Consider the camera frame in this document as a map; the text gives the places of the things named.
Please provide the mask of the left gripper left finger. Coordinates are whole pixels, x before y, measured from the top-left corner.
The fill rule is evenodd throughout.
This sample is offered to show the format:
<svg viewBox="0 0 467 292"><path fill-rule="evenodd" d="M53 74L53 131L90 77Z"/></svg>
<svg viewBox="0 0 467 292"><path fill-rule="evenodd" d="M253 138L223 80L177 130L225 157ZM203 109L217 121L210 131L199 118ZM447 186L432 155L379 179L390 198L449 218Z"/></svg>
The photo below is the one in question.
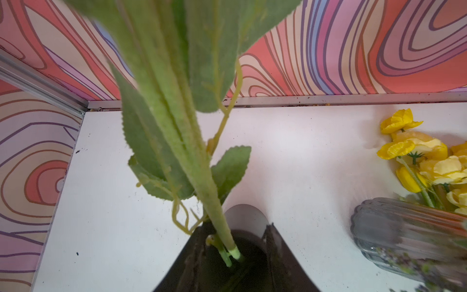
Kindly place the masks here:
<svg viewBox="0 0 467 292"><path fill-rule="evenodd" d="M205 240L214 232L210 221L198 226L154 292L197 292L198 270Z"/></svg>

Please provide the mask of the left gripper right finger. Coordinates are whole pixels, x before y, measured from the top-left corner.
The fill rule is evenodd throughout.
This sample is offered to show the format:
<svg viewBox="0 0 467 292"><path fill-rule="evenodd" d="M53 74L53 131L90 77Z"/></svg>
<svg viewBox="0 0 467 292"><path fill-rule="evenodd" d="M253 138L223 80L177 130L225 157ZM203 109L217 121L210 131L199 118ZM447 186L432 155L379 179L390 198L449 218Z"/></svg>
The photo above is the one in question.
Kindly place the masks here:
<svg viewBox="0 0 467 292"><path fill-rule="evenodd" d="M320 292L273 224L266 226L264 240L273 292Z"/></svg>

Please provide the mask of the black vase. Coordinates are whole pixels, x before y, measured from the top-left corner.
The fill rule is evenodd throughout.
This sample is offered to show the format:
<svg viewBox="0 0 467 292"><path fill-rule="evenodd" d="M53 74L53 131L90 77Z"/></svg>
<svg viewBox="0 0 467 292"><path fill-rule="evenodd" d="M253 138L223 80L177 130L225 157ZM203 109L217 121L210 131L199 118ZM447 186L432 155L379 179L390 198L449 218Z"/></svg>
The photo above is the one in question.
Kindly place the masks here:
<svg viewBox="0 0 467 292"><path fill-rule="evenodd" d="M220 250L220 240L209 234L198 270L198 291L272 291L263 238L268 219L259 209L248 204L231 207L225 212L225 217L242 259L235 260L226 248Z"/></svg>

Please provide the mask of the red grey glass vase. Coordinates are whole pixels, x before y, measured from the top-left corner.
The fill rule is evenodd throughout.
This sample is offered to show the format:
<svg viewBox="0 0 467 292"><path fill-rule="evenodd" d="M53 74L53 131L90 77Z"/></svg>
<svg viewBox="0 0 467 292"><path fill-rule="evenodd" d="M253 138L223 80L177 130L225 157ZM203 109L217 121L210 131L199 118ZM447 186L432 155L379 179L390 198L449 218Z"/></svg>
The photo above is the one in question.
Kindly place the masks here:
<svg viewBox="0 0 467 292"><path fill-rule="evenodd" d="M350 217L362 255L377 267L420 282L418 292L467 289L467 218L390 198L366 200Z"/></svg>

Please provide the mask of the yellow poppy spray stem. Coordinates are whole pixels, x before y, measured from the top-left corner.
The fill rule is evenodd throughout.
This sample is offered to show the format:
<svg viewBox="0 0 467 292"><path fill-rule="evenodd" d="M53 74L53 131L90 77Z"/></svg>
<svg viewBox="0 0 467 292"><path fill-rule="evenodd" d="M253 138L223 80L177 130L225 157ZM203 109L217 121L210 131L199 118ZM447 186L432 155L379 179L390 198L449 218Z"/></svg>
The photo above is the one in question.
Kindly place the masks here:
<svg viewBox="0 0 467 292"><path fill-rule="evenodd" d="M380 124L380 130L383 135L395 135L399 131L401 133L406 133L406 130L418 127L422 122L416 122L413 119L413 114L411 109L400 109L396 111L390 118L387 118L382 121ZM404 171L399 170L396 175L400 180L400 183L409 191L416 191L416 193L421 193L424 203L434 208L434 202L430 195L428 194L427 186L417 175L415 169L411 167L404 159L404 156L412 154L415 150L415 142L404 140L401 142L396 142L394 139L392 142L384 144L378 151L377 155L381 159L391 160L395 159L402 166Z"/></svg>

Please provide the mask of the pale yellow rose spray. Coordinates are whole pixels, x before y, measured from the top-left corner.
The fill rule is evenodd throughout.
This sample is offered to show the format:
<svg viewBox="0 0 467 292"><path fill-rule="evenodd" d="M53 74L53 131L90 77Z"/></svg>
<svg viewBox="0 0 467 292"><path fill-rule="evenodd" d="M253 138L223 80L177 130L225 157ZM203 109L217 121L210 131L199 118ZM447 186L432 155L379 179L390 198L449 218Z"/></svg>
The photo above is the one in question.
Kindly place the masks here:
<svg viewBox="0 0 467 292"><path fill-rule="evenodd" d="M428 187L428 194L434 202L434 208L466 215L467 144L463 143L449 148L441 140L419 131L406 131L406 133L399 131L391 136L392 141L394 139L396 142L404 140L415 142L414 155L404 156L403 159L415 169L419 178ZM404 171L401 164L395 170L395 175L399 170ZM420 204L427 206L421 193L407 191L418 195Z"/></svg>

